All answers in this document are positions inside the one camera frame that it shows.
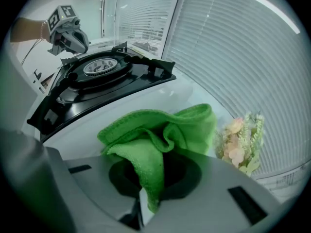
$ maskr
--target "burner cap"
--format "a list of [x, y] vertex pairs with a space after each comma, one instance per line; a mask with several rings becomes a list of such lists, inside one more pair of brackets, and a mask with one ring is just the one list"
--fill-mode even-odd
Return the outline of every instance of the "burner cap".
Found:
[[118, 61], [115, 59], [99, 59], [91, 62], [83, 68], [83, 72], [87, 76], [105, 75], [117, 68]]

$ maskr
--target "white wall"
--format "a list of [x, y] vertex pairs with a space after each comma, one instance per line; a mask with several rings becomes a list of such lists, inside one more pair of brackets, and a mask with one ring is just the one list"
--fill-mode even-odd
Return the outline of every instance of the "white wall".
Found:
[[[37, 6], [32, 12], [28, 9], [23, 10], [20, 14], [22, 17], [27, 17], [33, 20], [47, 19], [53, 10], [61, 4], [71, 4], [77, 11], [79, 18], [81, 19], [81, 29], [87, 34], [88, 39], [101, 38], [101, 1], [100, 0], [51, 0], [45, 4], [41, 3], [41, 0], [37, 0]], [[21, 62], [31, 46], [35, 41], [21, 42], [17, 49], [17, 58]], [[58, 56], [54, 56], [47, 52], [51, 49], [52, 45], [46, 41], [37, 45], [31, 53], [28, 55], [24, 62], [23, 68], [28, 76], [30, 76], [36, 69], [37, 74], [42, 73], [40, 81], [46, 79], [57, 71], [57, 68], [61, 65], [61, 58], [70, 58], [72, 53], [63, 52]]]

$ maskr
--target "wire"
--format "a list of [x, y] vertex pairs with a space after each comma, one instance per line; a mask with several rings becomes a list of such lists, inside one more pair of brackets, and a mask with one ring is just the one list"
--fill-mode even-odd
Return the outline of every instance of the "wire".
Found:
[[27, 56], [29, 55], [29, 53], [31, 52], [32, 49], [34, 49], [42, 40], [36, 40], [35, 43], [33, 44], [33, 46], [30, 48], [30, 50], [28, 51], [28, 53], [26, 54], [25, 58], [22, 60], [21, 65], [24, 64]]

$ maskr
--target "bracelet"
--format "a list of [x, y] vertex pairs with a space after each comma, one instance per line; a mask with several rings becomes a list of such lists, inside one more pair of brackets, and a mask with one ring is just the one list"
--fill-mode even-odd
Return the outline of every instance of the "bracelet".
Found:
[[42, 24], [41, 24], [41, 31], [40, 31], [41, 40], [45, 40], [45, 39], [43, 38], [43, 26], [44, 26], [45, 24], [47, 24], [47, 21], [46, 21], [46, 20], [42, 21]]

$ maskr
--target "cloth fold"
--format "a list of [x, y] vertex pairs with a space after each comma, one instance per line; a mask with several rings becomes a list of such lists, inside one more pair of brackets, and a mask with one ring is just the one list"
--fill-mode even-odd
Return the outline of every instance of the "cloth fold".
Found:
[[216, 128], [211, 106], [199, 104], [174, 115], [160, 110], [131, 112], [98, 133], [106, 147], [103, 154], [129, 160], [148, 195], [148, 207], [156, 212], [164, 189], [163, 152], [175, 147], [206, 154]]

